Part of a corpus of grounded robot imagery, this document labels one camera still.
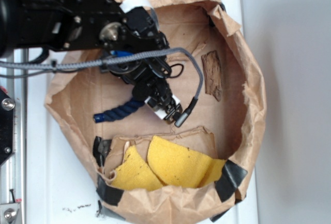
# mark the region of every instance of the bolt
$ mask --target bolt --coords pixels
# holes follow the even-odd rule
[[[6,98],[2,101],[1,106],[4,110],[10,111],[15,108],[15,102],[10,98]]]
[[[79,16],[76,16],[74,18],[74,21],[77,23],[77,24],[80,24],[82,22],[82,18],[80,18]]]
[[[15,210],[13,210],[12,208],[9,208],[4,212],[5,219],[7,221],[12,221],[12,222],[15,220],[16,214],[17,214],[17,212]]]
[[[122,34],[126,34],[126,33],[127,33],[127,30],[126,30],[124,27],[122,27],[122,28],[121,28],[121,33],[122,33]]]
[[[111,4],[112,3],[112,0],[106,0],[106,3],[107,4]]]
[[[117,30],[109,30],[109,38],[110,38],[110,40],[117,41],[117,39],[118,39]]]
[[[70,47],[70,43],[68,43],[68,42],[64,43],[63,47],[64,47],[65,49],[68,49],[68,48]]]
[[[8,154],[8,153],[10,153],[10,152],[11,152],[11,149],[10,149],[10,147],[6,147],[6,148],[5,148],[5,153],[7,153],[7,154]]]

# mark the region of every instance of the gray cable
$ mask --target gray cable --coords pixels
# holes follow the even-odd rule
[[[184,48],[181,48],[181,47],[170,48],[170,49],[165,49],[165,50],[158,50],[158,51],[141,52],[141,53],[136,53],[136,54],[133,54],[130,56],[123,56],[123,57],[108,56],[103,59],[97,59],[94,61],[87,61],[87,62],[74,63],[74,64],[48,65],[48,64],[27,64],[27,63],[17,64],[17,63],[0,62],[0,67],[21,69],[21,70],[53,70],[56,72],[57,70],[86,69],[86,68],[101,66],[104,64],[106,64],[106,65],[123,64],[123,63],[138,61],[138,60],[142,60],[142,59],[146,59],[146,58],[151,58],[151,57],[166,56],[166,55],[178,53],[178,52],[184,53],[186,56],[188,56],[188,58],[191,60],[196,71],[199,74],[199,86],[198,86],[197,92],[194,96],[197,99],[200,94],[202,84],[203,84],[203,74],[202,74],[202,71],[201,71],[197,61],[195,61],[194,57],[187,50],[185,50]]]

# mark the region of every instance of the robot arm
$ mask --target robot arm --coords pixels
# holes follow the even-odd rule
[[[42,63],[48,51],[103,49],[104,56],[120,57],[169,48],[157,22],[142,7],[124,13],[115,0],[0,0],[0,57],[16,48],[42,47],[30,63]],[[133,97],[162,111],[162,119],[183,121],[182,107],[166,79],[171,67],[166,56],[107,65],[126,83],[134,85]]]

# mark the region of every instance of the white surface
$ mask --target white surface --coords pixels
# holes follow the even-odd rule
[[[240,0],[223,0],[228,13],[239,23]],[[38,55],[33,50],[31,57]],[[53,53],[52,57],[63,57]],[[95,186],[74,155],[58,124],[43,107],[52,75],[29,79],[27,130],[27,223],[124,223],[109,217],[96,218]],[[254,176],[248,197],[217,223],[257,224]]]
[[[330,223],[331,0],[242,3],[268,100],[255,168],[260,224]]]

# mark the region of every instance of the black electrical tape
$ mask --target black electrical tape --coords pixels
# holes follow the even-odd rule
[[[103,178],[99,175],[97,193],[102,201],[112,206],[118,206],[124,190],[108,186]]]
[[[95,137],[94,144],[93,144],[93,156],[97,160],[98,166],[100,166],[100,167],[103,164],[102,163],[103,155],[101,153],[99,153],[99,151],[98,151],[98,147],[99,147],[101,141],[102,141],[102,138],[97,136],[97,137]]]
[[[225,11],[225,12],[227,11],[226,8],[225,8],[224,3],[220,3],[219,6],[221,7],[221,9],[222,9],[223,11]]]
[[[106,207],[103,207],[101,205],[101,202],[98,201],[98,204],[99,204],[99,213],[100,214],[103,214],[103,215],[106,215],[106,216],[109,216],[111,218],[115,218],[115,219],[118,219],[118,220],[122,220],[122,221],[125,221],[125,218],[123,218],[121,215],[119,215],[118,213],[115,213],[114,211],[106,208]]]
[[[247,175],[247,171],[241,168],[239,165],[234,162],[228,160],[223,169],[221,178],[215,183],[215,189],[221,202],[225,202],[228,200],[238,189],[245,176]],[[212,222],[217,221],[226,213],[220,213],[210,218]]]

